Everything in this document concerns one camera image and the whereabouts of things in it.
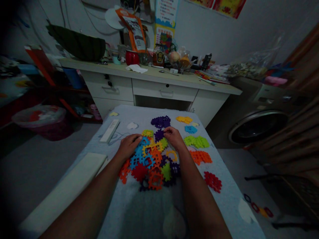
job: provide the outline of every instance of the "wall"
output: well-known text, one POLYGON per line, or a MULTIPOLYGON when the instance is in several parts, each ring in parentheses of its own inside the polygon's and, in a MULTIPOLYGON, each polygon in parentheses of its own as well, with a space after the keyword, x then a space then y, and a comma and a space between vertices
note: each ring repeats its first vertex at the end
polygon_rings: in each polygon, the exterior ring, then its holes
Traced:
MULTIPOLYGON (((39 1, 51 23, 63 26, 59 0, 39 1)), ((39 1, 28 1, 26 6, 21 6, 19 16, 28 24, 33 22, 33 27, 12 26, 3 53, 31 62, 23 46, 37 43, 46 52, 58 54, 55 41, 45 28, 46 15, 39 1)), ((61 0, 61 3, 66 27, 103 38, 114 45, 119 43, 119 34, 107 25, 103 10, 87 7, 92 24, 79 0, 61 0)), ((276 58, 276 62, 281 62, 315 26, 318 16, 319 4, 315 0, 247 0, 238 19, 227 18, 180 0, 175 39, 179 46, 186 46, 192 55, 212 53, 212 59, 223 64, 248 52, 266 49, 278 32, 285 32, 285 44, 276 58)), ((149 41, 153 43, 152 27, 146 25, 151 32, 149 41)))

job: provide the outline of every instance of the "snack bag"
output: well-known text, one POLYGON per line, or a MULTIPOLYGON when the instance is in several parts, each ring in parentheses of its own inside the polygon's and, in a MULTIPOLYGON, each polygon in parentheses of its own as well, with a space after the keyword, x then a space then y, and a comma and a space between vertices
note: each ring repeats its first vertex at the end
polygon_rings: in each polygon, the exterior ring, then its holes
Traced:
POLYGON ((146 40, 141 20, 122 8, 117 9, 115 12, 129 30, 133 51, 146 53, 146 40))

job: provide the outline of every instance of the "white desk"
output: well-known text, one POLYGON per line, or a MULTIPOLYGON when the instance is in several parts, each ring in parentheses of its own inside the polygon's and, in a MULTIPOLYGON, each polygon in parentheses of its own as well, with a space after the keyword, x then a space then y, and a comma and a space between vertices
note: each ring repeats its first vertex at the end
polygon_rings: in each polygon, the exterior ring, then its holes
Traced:
POLYGON ((61 59, 60 63, 63 67, 81 70, 103 119, 118 105, 137 105, 135 96, 149 96, 191 102, 187 110, 197 114, 206 127, 230 94, 242 93, 231 85, 212 86, 187 72, 174 76, 160 73, 160 69, 154 67, 141 66, 148 71, 140 74, 127 71, 126 64, 98 65, 71 58, 61 59))

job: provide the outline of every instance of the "light blue blanket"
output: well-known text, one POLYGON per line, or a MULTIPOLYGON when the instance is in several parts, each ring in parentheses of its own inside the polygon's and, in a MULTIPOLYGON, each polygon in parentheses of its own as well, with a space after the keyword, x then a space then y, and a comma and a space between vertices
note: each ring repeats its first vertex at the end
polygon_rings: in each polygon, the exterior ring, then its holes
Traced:
MULTIPOLYGON (((193 122, 199 123, 198 131, 192 134, 194 137, 202 136, 210 144, 209 148, 199 149, 209 153, 213 163, 201 163, 199 171, 204 177, 204 172, 209 171, 215 174, 222 181, 221 193, 209 188, 224 217, 228 229, 235 238, 265 238, 259 224, 245 222, 238 211, 238 204, 243 198, 233 177, 221 159, 213 142, 206 130, 201 125, 198 116, 190 112, 176 110, 143 108, 136 106, 120 105, 114 109, 118 116, 108 116, 98 132, 78 155, 74 163, 66 172, 69 173, 74 166, 88 153, 106 154, 112 158, 119 148, 122 138, 133 133, 142 133, 145 129, 157 131, 151 125, 151 120, 159 116, 168 116, 171 119, 171 126, 177 128, 183 138, 190 134, 185 132, 185 123, 178 122, 176 117, 188 116, 193 122), (114 133, 110 143, 100 143, 99 140, 114 119, 119 119, 120 124, 114 133), (138 124, 137 129, 128 129, 131 122, 138 124)), ((163 221, 173 204, 185 217, 182 188, 180 179, 173 187, 163 187, 159 191, 139 192, 140 184, 129 175, 124 185, 119 180, 114 191, 112 201, 109 205, 105 220, 102 224, 98 238, 165 238, 163 235, 163 221)))

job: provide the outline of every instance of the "bottle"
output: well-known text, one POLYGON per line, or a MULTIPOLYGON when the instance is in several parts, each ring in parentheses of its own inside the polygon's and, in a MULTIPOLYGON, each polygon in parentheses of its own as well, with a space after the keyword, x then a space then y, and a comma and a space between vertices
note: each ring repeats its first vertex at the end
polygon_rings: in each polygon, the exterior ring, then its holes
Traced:
POLYGON ((156 44, 153 50, 153 65, 164 66, 165 50, 161 44, 156 44))
POLYGON ((102 117, 101 117, 100 112, 99 112, 99 110, 97 109, 96 105, 95 105, 95 104, 91 104, 90 107, 91 107, 91 112, 92 112, 92 114, 94 115, 94 118, 95 118, 96 120, 101 120, 102 117))

